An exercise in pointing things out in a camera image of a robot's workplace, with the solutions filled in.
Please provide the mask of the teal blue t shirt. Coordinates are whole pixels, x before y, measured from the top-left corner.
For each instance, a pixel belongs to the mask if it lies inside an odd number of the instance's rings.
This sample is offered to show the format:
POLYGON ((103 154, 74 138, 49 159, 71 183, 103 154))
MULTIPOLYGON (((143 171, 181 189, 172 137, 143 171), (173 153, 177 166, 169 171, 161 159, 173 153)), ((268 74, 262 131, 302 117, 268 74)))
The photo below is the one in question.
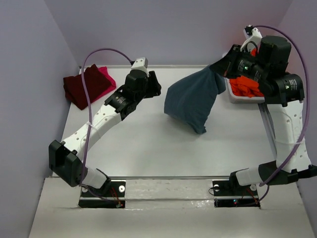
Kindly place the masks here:
POLYGON ((195 133, 204 134, 216 98, 225 90, 224 78, 206 66, 168 88, 163 111, 190 126, 195 133))

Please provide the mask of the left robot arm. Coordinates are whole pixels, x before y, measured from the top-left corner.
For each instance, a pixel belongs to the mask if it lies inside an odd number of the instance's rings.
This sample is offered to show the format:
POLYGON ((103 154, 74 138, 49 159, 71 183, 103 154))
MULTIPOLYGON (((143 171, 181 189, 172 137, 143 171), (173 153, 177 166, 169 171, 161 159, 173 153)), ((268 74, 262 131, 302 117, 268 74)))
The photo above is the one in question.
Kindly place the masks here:
POLYGON ((49 168, 70 187, 86 185, 104 196, 109 192, 109 177, 99 169, 86 167, 87 152, 112 127, 134 112, 147 98, 159 96, 161 85, 156 73, 133 69, 125 83, 108 97, 86 124, 61 142, 49 145, 49 168))

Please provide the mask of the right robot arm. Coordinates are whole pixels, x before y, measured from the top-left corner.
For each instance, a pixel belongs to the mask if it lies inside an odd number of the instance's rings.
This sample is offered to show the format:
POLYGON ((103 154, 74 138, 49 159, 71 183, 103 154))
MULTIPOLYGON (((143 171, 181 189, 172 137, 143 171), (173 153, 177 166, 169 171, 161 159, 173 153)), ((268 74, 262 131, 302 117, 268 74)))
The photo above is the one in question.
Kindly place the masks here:
POLYGON ((303 101, 308 99, 301 78, 286 72, 290 42, 279 36, 265 36, 255 55, 246 46, 233 45, 210 69, 228 79, 245 76, 259 84, 270 113, 275 134, 276 159, 232 172, 228 189, 240 194, 247 185, 284 185, 317 175, 317 168, 306 152, 304 131, 308 116, 303 117, 303 101))

